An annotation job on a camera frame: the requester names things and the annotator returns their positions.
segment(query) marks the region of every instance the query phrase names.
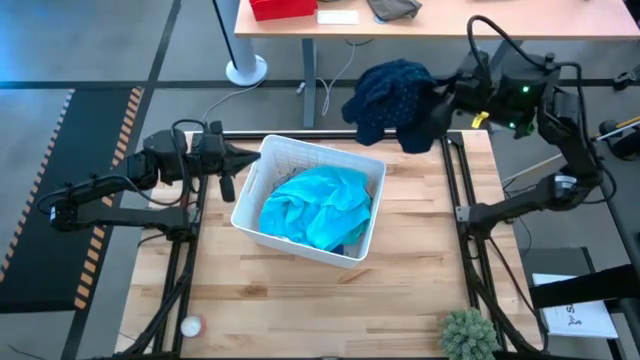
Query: green plant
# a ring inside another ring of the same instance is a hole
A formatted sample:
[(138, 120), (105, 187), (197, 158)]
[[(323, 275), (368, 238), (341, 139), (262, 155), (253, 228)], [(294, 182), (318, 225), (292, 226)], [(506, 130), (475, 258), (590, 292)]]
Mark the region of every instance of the green plant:
[(493, 325), (478, 309), (450, 312), (442, 322), (440, 347), (451, 360), (493, 360), (500, 349)]

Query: blue towel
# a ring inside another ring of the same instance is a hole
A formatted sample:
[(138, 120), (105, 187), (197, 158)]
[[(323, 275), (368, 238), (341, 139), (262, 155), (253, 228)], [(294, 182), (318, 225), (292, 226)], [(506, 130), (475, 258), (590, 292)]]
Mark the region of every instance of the blue towel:
[(371, 198), (358, 171), (320, 166), (287, 181), (260, 213), (260, 232), (332, 251), (353, 245), (367, 229)]

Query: white basket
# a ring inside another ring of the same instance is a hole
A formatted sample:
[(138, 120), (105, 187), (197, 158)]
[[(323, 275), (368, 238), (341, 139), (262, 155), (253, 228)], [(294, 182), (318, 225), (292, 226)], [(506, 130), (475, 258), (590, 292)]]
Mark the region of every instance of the white basket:
[[(327, 264), (350, 268), (362, 261), (369, 252), (376, 214), (382, 197), (384, 162), (348, 152), (314, 145), (290, 138), (269, 135), (260, 146), (260, 160), (251, 170), (231, 215), (231, 224), (257, 243), (274, 249), (304, 256)], [(294, 172), (320, 165), (332, 165), (358, 170), (367, 175), (367, 192), (371, 196), (371, 220), (367, 231), (356, 245), (344, 246), (344, 255), (330, 253), (297, 244), (284, 238), (260, 233), (260, 212), (267, 198), (282, 181)]]

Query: white paper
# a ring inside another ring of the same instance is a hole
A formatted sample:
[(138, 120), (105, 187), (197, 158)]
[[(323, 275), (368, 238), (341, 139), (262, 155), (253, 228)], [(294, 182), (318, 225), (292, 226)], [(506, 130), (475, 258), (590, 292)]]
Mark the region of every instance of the white paper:
[[(572, 279), (570, 275), (533, 274), (533, 283), (543, 285)], [(604, 301), (556, 306), (542, 310), (549, 335), (618, 338)]]
[(320, 25), (357, 25), (360, 16), (355, 10), (319, 10), (318, 24)]

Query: gray cloth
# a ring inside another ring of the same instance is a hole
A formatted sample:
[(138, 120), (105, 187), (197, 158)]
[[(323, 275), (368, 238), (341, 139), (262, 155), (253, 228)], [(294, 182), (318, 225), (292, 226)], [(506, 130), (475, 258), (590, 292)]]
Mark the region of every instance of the gray cloth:
[(384, 21), (415, 17), (422, 7), (416, 0), (367, 0), (373, 12)]

